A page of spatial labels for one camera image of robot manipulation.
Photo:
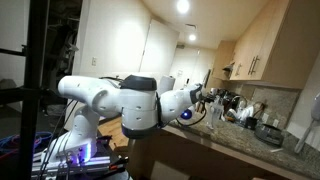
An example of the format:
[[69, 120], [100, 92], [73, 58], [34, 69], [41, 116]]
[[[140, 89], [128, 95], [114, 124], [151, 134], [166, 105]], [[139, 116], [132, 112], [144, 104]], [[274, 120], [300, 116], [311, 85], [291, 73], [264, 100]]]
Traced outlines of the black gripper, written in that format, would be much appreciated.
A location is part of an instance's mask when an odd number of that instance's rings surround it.
[[212, 94], [206, 94], [201, 96], [201, 100], [207, 103], [214, 102], [216, 97]]

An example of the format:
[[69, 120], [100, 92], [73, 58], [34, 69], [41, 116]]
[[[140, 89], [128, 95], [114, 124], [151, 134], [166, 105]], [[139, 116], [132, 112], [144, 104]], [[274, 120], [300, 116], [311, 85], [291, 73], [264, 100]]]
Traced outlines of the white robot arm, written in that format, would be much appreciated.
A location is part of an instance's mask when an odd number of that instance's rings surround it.
[[121, 114], [123, 134], [139, 139], [166, 126], [205, 97], [200, 84], [159, 94], [155, 79], [135, 75], [125, 78], [119, 86], [104, 79], [65, 76], [58, 83], [58, 91], [83, 106], [74, 115], [72, 129], [53, 141], [49, 161], [70, 160], [74, 165], [86, 163], [96, 154], [102, 116]]

